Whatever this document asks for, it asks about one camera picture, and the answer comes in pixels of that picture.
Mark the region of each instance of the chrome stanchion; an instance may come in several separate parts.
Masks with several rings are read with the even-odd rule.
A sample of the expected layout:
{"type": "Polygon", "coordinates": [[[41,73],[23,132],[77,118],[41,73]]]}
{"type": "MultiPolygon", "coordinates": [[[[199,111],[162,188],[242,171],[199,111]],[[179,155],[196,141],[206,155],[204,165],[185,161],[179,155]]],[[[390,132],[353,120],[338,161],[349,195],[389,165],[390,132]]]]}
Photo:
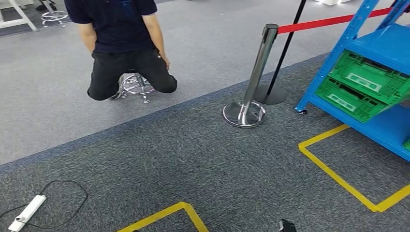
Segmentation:
{"type": "MultiPolygon", "coordinates": [[[[306,0],[301,0],[299,8],[296,13],[296,17],[293,21],[293,24],[297,24],[299,22],[300,16],[302,15],[303,8],[305,7],[305,5],[306,5],[306,0]]],[[[276,82],[276,78],[278,77],[280,68],[282,67],[282,63],[283,63],[283,60],[285,59],[286,53],[288,52],[288,48],[289,48],[289,45],[291,44],[293,34],[294,34],[294,31],[289,33],[288,39],[286,40],[285,46],[282,51],[282,55],[280,55],[278,65],[276,66],[276,70],[273,74],[270,85],[258,86],[256,95],[254,97],[255,101],[262,103],[262,104],[266,104],[266,105],[276,105],[286,100],[285,90],[279,88],[278,86],[274,84],[276,82]]]]}
{"type": "Polygon", "coordinates": [[[276,36],[279,26],[276,24],[267,24],[263,31],[263,38],[250,76],[249,85],[242,101],[235,101],[223,108],[223,117],[232,125],[237,127],[254,127],[262,123],[266,111],[258,103],[253,102],[253,97],[264,71],[270,50],[276,36]]]}

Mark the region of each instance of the white table leg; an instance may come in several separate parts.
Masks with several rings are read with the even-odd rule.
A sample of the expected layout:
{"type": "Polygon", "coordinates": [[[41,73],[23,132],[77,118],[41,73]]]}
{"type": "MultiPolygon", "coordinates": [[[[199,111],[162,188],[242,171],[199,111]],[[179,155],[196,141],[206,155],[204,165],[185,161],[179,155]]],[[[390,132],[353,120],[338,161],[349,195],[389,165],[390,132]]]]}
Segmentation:
{"type": "Polygon", "coordinates": [[[14,9],[18,12],[18,14],[23,18],[24,22],[27,23],[33,31],[38,31],[38,29],[32,23],[32,21],[27,17],[27,15],[23,12],[23,10],[17,5],[15,0],[9,0],[9,2],[14,7],[14,9]]]}
{"type": "Polygon", "coordinates": [[[0,23],[4,22],[3,20],[3,15],[1,14],[1,10],[0,10],[0,23]]]}

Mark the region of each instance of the green plastic crate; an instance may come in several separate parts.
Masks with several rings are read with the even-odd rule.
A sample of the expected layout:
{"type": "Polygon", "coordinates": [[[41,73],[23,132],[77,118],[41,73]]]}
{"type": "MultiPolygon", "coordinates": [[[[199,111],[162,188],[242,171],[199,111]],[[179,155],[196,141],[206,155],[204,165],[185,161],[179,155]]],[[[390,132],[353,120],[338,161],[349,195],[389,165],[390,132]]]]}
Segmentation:
{"type": "Polygon", "coordinates": [[[322,82],[316,94],[360,122],[367,122],[375,115],[390,108],[389,105],[357,92],[330,77],[322,82]]]}
{"type": "Polygon", "coordinates": [[[403,144],[403,147],[404,147],[405,149],[407,149],[407,150],[410,151],[410,139],[407,140],[407,142],[405,142],[405,143],[403,144]]]}
{"type": "Polygon", "coordinates": [[[410,76],[349,51],[329,76],[389,105],[410,98],[410,76]]]}

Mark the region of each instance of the stanchion base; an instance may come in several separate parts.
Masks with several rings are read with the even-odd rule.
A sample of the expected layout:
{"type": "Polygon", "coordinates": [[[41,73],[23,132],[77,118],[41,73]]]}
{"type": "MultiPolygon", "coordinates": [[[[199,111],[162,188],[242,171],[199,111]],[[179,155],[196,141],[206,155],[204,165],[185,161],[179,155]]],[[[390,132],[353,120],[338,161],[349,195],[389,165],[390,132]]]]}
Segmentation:
{"type": "Polygon", "coordinates": [[[245,118],[240,119],[239,114],[242,106],[242,101],[235,101],[226,105],[222,111],[225,120],[236,127],[242,128],[250,128],[262,123],[266,115],[266,111],[262,106],[256,102],[252,102],[245,118]]]}
{"type": "Polygon", "coordinates": [[[259,103],[266,105],[276,105],[286,100],[286,93],[283,89],[277,86],[273,86],[272,92],[269,96],[267,96],[266,93],[268,92],[268,89],[268,85],[258,86],[258,88],[256,89],[255,97],[253,99],[259,103]]]}

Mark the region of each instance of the black cable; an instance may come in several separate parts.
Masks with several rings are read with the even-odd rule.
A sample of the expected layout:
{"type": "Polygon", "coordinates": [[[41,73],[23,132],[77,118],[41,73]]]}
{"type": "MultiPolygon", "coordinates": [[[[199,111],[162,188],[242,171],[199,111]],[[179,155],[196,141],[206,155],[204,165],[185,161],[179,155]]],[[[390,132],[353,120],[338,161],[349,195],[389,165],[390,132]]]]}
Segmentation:
{"type": "MultiPolygon", "coordinates": [[[[57,225],[57,226],[52,226],[52,227],[42,227],[42,226],[34,225],[34,224],[31,224],[31,223],[28,223],[28,222],[22,222],[22,221],[19,221],[19,220],[17,220],[17,219],[16,219],[16,220],[17,220],[18,222],[24,223],[24,224],[26,224],[26,225],[28,225],[28,226],[33,226],[33,227],[40,228],[40,229],[44,229],[44,230],[55,229],[55,228],[60,227],[60,226],[62,226],[62,225],[64,225],[64,224],[67,224],[69,221],[71,221],[71,220],[78,214],[78,212],[81,210],[81,208],[83,208],[84,204],[86,203],[86,201],[87,201],[87,199],[88,199],[88,192],[87,192],[80,184],[78,184],[78,183],[75,182],[75,181],[71,181],[71,180],[54,180],[54,181],[51,181],[50,183],[48,183],[48,184],[40,191],[39,195],[42,195],[42,194],[44,193],[44,191],[45,191],[51,184],[56,183],[56,182],[76,184],[76,185],[78,185],[78,186],[80,187],[80,189],[81,189],[81,190],[84,192],[84,194],[85,194],[85,198],[84,198],[84,200],[81,202],[81,205],[78,207],[78,209],[75,211],[75,213],[74,213],[68,220],[66,220],[65,222],[63,222],[63,223],[61,223],[61,224],[59,224],[59,225],[57,225]]],[[[12,211],[14,211],[14,210],[16,210],[16,209],[25,207],[25,206],[27,206],[27,205],[28,205],[28,204],[25,204],[25,205],[22,205],[22,206],[19,206],[19,207],[10,209],[10,210],[8,210],[8,211],[2,213],[2,214],[0,215],[0,218],[2,218],[2,217],[5,216],[6,214],[8,214],[8,213],[10,213],[10,212],[12,212],[12,211]]]]}
{"type": "MultiPolygon", "coordinates": [[[[299,19],[300,19],[300,16],[302,15],[303,8],[305,7],[305,5],[306,5],[306,0],[301,0],[301,1],[300,1],[299,8],[297,9],[296,16],[295,16],[295,19],[294,19],[294,21],[293,21],[293,24],[299,23],[299,19]]],[[[283,61],[284,61],[284,59],[285,59],[286,53],[288,52],[289,46],[290,46],[290,44],[291,44],[293,34],[294,34],[294,31],[292,31],[292,32],[289,33],[289,35],[288,35],[288,39],[286,40],[285,46],[284,46],[284,48],[283,48],[283,50],[282,50],[282,54],[280,55],[280,59],[279,59],[278,65],[276,66],[275,73],[273,74],[272,80],[271,80],[270,85],[269,85],[269,89],[268,89],[268,91],[267,91],[267,93],[266,93],[266,97],[269,96],[270,93],[272,92],[273,85],[274,85],[275,82],[276,82],[276,78],[278,77],[280,68],[282,67],[282,63],[283,63],[283,61]]]]}

